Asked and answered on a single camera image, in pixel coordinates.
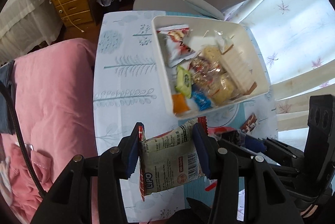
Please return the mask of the small brown chocolate packet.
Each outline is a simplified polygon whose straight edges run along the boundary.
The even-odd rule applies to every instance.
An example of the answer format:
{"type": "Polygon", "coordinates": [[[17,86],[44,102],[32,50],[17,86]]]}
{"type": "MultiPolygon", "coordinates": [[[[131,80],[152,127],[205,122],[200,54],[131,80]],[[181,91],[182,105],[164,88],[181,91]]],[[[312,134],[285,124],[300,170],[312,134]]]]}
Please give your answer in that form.
{"type": "Polygon", "coordinates": [[[240,130],[244,133],[251,133],[257,126],[257,122],[258,122],[257,116],[253,113],[242,124],[240,130]]]}

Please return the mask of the blue foil snack packet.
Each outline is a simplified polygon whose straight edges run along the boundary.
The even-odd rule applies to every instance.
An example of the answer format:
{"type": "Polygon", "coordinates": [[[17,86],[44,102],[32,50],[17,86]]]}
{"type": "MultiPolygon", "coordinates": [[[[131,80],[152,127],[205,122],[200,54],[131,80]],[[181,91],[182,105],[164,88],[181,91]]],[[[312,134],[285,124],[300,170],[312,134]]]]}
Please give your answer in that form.
{"type": "Polygon", "coordinates": [[[206,95],[199,90],[192,90],[191,97],[198,106],[200,111],[205,111],[212,108],[211,101],[206,95]]]}

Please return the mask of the clear bag pale cake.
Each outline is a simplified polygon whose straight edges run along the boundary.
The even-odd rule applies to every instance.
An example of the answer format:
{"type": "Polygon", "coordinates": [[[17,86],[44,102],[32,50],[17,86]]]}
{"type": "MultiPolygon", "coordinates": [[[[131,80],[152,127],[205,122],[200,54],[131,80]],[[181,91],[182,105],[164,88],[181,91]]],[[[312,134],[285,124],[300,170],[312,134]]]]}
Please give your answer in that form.
{"type": "Polygon", "coordinates": [[[241,96],[239,89],[221,63],[220,49],[214,45],[207,45],[202,49],[202,56],[210,62],[207,74],[211,77],[211,82],[208,84],[210,99],[217,106],[223,106],[228,101],[239,98],[241,96]]]}

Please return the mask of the wafer biscuit pack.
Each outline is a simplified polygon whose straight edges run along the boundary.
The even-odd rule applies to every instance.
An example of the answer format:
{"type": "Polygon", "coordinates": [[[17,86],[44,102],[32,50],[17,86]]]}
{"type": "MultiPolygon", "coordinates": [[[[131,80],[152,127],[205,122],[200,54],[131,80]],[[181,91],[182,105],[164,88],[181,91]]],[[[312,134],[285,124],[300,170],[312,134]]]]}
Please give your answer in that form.
{"type": "Polygon", "coordinates": [[[234,46],[231,38],[217,30],[214,30],[214,37],[220,52],[220,64],[228,72],[240,93],[250,95],[257,87],[251,67],[243,59],[238,48],[234,46]]]}

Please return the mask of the Lipo red white snack packet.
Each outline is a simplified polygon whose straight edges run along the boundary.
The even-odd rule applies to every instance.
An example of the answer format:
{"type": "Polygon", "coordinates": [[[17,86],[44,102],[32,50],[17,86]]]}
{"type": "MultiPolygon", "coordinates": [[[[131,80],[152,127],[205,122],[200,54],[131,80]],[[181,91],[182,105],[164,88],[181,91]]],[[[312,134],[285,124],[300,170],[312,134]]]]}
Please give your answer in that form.
{"type": "Polygon", "coordinates": [[[192,130],[197,123],[208,132],[205,116],[149,139],[145,137],[144,128],[140,128],[141,197],[181,186],[204,175],[192,140],[192,130]]]}

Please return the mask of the nut brittle clear packet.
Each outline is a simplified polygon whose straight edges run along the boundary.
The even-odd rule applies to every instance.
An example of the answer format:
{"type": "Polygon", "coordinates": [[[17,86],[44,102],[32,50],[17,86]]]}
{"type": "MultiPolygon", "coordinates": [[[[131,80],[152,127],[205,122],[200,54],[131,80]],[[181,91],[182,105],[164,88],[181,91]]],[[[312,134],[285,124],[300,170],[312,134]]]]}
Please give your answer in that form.
{"type": "Polygon", "coordinates": [[[222,75],[222,67],[215,62],[212,63],[202,56],[193,58],[188,66],[193,83],[199,89],[206,89],[214,79],[222,75]]]}

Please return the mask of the green snack packet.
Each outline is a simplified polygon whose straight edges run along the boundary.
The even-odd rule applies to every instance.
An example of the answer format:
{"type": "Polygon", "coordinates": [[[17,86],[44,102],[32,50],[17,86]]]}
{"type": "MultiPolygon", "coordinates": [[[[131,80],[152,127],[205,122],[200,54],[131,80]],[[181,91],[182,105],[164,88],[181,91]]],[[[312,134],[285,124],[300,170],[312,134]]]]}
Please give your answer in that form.
{"type": "Polygon", "coordinates": [[[177,66],[175,90],[190,99],[192,94],[192,76],[184,67],[177,66]]]}

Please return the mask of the dark date cake red-strip packet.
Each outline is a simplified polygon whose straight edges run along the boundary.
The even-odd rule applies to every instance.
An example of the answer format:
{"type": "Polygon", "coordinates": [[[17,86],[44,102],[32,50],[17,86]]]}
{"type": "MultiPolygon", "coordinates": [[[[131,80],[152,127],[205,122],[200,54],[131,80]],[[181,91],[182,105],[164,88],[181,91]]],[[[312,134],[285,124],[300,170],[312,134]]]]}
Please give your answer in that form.
{"type": "Polygon", "coordinates": [[[218,126],[218,127],[208,127],[207,128],[208,135],[216,139],[216,141],[220,140],[223,134],[234,132],[234,131],[236,131],[236,129],[229,127],[229,126],[218,126]]]}

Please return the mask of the orange snack packet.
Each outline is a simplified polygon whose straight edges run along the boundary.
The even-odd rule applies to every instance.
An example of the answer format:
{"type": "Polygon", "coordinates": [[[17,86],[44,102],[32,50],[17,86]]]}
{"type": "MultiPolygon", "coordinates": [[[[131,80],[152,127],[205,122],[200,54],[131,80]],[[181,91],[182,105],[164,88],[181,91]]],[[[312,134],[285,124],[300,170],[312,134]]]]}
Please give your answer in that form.
{"type": "Polygon", "coordinates": [[[173,113],[180,114],[190,110],[190,107],[187,105],[186,99],[182,94],[173,94],[173,113]]]}

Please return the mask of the white plastic storage bin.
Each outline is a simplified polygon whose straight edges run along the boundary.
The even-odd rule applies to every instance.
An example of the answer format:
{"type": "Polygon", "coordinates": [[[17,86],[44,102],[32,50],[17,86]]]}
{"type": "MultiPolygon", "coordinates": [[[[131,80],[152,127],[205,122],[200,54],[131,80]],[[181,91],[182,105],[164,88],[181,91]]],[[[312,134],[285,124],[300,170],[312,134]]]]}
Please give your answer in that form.
{"type": "Polygon", "coordinates": [[[207,18],[157,16],[152,31],[168,114],[178,119],[202,116],[269,91],[250,29],[207,18]]]}

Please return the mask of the dark blue clothing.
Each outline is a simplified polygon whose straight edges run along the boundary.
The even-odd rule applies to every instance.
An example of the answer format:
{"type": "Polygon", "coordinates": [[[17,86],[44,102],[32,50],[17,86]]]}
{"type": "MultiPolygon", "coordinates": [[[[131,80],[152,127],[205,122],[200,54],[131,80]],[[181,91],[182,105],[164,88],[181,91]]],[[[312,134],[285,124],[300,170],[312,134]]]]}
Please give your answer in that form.
{"type": "Polygon", "coordinates": [[[1,66],[1,133],[11,135],[15,133],[15,129],[7,102],[9,101],[9,98],[13,100],[12,93],[14,92],[14,88],[11,81],[11,75],[14,63],[15,61],[12,60],[1,66]]]}

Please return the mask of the white leaf-print bedsheet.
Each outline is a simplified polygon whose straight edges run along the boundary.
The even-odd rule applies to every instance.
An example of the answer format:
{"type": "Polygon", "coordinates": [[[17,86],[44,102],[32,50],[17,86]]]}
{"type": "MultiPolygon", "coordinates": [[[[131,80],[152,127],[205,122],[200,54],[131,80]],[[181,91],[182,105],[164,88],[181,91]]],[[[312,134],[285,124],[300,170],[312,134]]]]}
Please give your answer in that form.
{"type": "Polygon", "coordinates": [[[214,31],[233,39],[254,67],[257,89],[250,96],[207,112],[210,128],[239,128],[254,114],[257,138],[277,138],[275,100],[263,56],[250,29],[235,23],[206,18],[179,16],[164,11],[124,11],[103,17],[94,72],[94,126],[98,153],[116,146],[141,122],[148,138],[168,132],[183,124],[165,106],[165,98],[174,91],[173,84],[162,84],[166,67],[159,64],[156,28],[188,24],[190,38],[200,46],[213,44],[214,31]]]}

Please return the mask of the red white jujube snack bag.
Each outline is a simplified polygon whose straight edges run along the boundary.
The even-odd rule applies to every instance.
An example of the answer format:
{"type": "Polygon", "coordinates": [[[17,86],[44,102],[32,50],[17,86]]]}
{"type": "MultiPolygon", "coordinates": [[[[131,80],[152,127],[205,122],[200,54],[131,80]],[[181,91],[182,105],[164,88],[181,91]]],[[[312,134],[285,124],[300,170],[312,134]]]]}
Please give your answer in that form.
{"type": "Polygon", "coordinates": [[[190,60],[196,56],[196,51],[186,44],[190,31],[190,27],[187,24],[157,29],[158,38],[164,42],[165,53],[167,55],[166,64],[168,67],[175,67],[181,62],[190,60]]]}

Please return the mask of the pink quilted blanket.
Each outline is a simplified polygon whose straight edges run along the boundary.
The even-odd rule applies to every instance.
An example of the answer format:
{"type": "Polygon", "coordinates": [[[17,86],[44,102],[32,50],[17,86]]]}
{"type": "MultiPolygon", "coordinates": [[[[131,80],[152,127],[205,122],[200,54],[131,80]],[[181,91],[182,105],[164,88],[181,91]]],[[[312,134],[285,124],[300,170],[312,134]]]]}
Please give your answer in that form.
{"type": "Polygon", "coordinates": [[[93,118],[96,51],[94,44],[77,38],[14,62],[15,109],[34,171],[46,191],[75,155],[97,156],[93,118]]]}

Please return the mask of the white floral curtain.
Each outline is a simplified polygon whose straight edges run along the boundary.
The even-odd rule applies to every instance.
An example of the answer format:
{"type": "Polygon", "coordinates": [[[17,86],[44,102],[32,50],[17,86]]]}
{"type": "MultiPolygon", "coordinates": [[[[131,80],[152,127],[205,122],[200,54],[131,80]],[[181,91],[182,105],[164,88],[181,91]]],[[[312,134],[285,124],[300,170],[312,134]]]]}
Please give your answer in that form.
{"type": "Polygon", "coordinates": [[[224,13],[250,28],[275,98],[279,139],[307,140],[310,97],[334,94],[334,9],[328,0],[249,0],[224,13]]]}

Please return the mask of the white lace-covered furniture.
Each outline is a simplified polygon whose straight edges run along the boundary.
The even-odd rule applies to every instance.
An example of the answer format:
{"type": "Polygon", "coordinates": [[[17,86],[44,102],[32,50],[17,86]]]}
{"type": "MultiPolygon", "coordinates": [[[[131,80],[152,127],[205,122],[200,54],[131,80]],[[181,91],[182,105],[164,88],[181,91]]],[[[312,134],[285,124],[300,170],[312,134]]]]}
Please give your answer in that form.
{"type": "Polygon", "coordinates": [[[1,11],[1,64],[55,41],[62,25],[51,0],[8,0],[1,11]]]}

